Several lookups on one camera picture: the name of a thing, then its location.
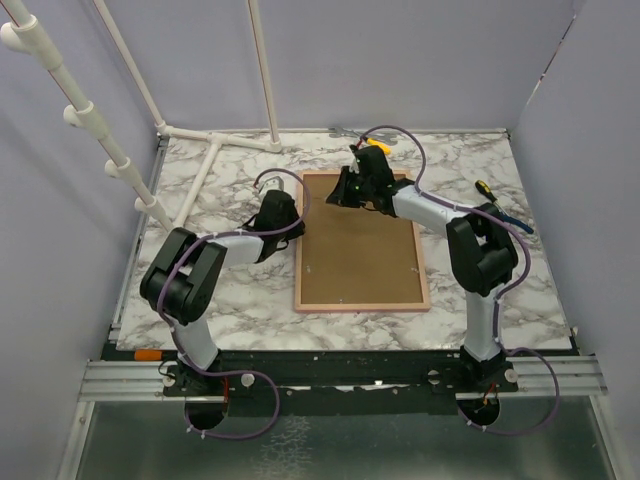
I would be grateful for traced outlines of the pink picture frame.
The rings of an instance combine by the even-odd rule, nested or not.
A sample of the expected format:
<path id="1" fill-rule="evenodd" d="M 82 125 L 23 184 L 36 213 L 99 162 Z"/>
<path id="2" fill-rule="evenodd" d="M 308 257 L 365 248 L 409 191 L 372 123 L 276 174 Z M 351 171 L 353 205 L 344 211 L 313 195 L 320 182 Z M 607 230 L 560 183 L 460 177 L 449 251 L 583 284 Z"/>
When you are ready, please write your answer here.
<path id="1" fill-rule="evenodd" d="M 339 172 L 304 171 L 310 208 L 296 240 L 294 309 L 300 313 L 424 312 L 431 308 L 418 226 L 325 202 Z"/>

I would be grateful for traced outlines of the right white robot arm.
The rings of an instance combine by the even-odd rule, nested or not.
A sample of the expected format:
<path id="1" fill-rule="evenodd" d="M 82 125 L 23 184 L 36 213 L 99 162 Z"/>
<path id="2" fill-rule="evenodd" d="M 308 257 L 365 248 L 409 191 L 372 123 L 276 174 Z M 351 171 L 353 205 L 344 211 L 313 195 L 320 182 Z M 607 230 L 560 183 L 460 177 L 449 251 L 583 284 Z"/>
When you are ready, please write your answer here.
<path id="1" fill-rule="evenodd" d="M 497 208 L 489 203 L 456 205 L 421 192 L 415 181 L 394 176 L 380 147 L 352 145 L 350 149 L 354 160 L 341 168 L 326 202 L 347 208 L 372 206 L 383 215 L 415 222 L 447 240 L 452 273 L 466 298 L 462 350 L 472 358 L 460 365 L 459 378 L 467 389 L 483 390 L 496 376 L 490 360 L 500 354 L 496 301 L 518 264 Z"/>

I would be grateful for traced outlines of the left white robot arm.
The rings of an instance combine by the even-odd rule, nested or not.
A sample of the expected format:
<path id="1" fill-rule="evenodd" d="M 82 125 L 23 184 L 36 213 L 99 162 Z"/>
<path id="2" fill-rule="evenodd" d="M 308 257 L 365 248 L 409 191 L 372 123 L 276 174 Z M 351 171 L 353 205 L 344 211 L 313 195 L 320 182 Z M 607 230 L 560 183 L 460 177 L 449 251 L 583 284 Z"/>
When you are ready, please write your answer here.
<path id="1" fill-rule="evenodd" d="M 205 312 L 221 271 L 265 261 L 304 229 L 291 195 L 269 190 L 258 213 L 237 230 L 202 237 L 183 227 L 170 231 L 143 276 L 140 295 L 170 326 L 195 392 L 210 394 L 220 385 L 221 371 L 213 364 L 219 350 Z"/>

